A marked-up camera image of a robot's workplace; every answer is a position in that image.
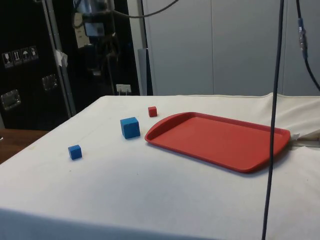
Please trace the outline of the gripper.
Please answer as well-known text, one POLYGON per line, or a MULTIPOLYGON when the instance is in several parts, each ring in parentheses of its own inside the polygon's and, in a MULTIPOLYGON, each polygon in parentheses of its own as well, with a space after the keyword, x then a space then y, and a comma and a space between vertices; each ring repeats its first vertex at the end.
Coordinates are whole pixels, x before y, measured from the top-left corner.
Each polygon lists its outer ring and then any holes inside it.
POLYGON ((84 45, 86 53, 101 55, 105 49, 105 38, 102 36, 89 36, 89 43, 84 45))

